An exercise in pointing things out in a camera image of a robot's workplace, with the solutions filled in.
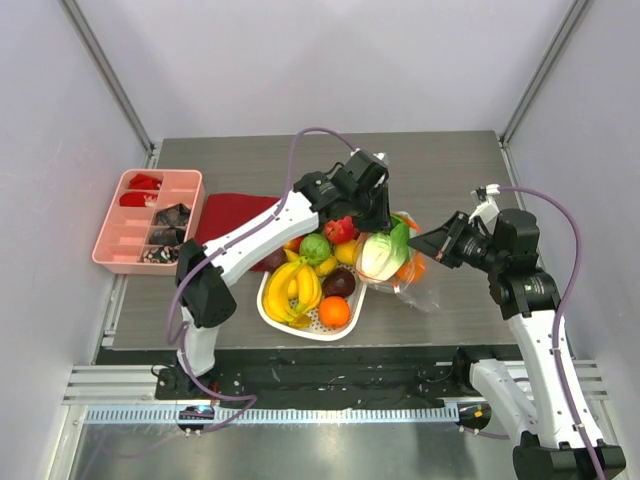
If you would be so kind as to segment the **green white cabbage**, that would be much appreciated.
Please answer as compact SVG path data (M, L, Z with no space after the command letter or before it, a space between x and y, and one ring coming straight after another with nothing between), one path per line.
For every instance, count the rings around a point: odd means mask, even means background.
M369 234L361 243L356 270L365 281L386 282L409 260L410 218L393 213L391 220L390 232Z

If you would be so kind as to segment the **clear zip top bag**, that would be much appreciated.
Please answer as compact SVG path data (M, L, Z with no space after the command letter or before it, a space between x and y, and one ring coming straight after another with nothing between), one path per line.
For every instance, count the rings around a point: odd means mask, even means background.
M390 233L359 235L355 271L370 288L430 313L438 308L438 295L431 287L425 256L408 245L422 230L404 211L393 212L391 220Z

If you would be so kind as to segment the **dark purple fig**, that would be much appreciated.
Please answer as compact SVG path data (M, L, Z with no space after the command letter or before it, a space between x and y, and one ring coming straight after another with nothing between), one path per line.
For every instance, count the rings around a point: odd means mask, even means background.
M263 259L263 267L265 271L273 273L287 262L288 258L285 250L279 248Z

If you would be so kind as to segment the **yellow banana bunch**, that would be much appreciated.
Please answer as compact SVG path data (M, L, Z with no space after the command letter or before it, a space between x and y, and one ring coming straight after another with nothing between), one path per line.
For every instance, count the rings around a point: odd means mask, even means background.
M267 317L293 329L311 326L311 313L323 299L320 278L306 257L280 266L267 280L262 307Z

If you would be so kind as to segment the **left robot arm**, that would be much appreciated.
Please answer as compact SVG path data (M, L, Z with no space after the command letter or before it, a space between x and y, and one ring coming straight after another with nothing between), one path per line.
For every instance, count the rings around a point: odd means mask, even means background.
M237 308L230 288L277 248L331 220L352 216L361 231L389 229L388 178L385 153L358 149L331 174L305 174L273 206L231 233L203 246L183 245L172 305L181 307L186 323L177 383L187 396L200 399L212 389L219 328Z

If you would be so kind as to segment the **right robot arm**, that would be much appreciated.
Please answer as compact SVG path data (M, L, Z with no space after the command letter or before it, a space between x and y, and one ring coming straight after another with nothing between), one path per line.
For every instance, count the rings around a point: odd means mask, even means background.
M451 380L465 395L480 393L513 444L520 479L613 479L626 467L594 420L569 352L561 298L538 266L537 219L520 209L498 213L493 232L481 219L455 213L444 225L410 239L411 248L449 268L467 264L488 276L490 295L516 338L531 391L485 350L460 349Z

